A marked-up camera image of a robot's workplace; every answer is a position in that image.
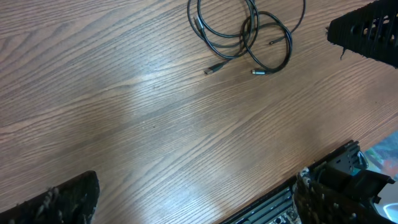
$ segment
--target brown wooden tabletop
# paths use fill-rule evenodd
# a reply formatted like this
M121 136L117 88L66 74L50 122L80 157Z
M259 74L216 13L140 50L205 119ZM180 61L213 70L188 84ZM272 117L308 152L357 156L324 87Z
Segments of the brown wooden tabletop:
M0 211L95 170L94 223L213 223L350 139L369 148L398 129L398 71L340 60L325 29L367 3L309 0L279 73L251 75L245 55L206 76L222 60L189 26L187 0L2 1ZM302 4L257 0L289 29ZM232 34L248 10L203 0L202 13ZM261 30L253 47L270 66L280 35Z

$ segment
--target black 3d printed part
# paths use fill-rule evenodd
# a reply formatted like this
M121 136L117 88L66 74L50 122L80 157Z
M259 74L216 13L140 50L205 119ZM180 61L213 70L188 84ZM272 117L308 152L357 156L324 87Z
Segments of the black 3d printed part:
M328 40L398 67L398 1L379 0L330 23Z

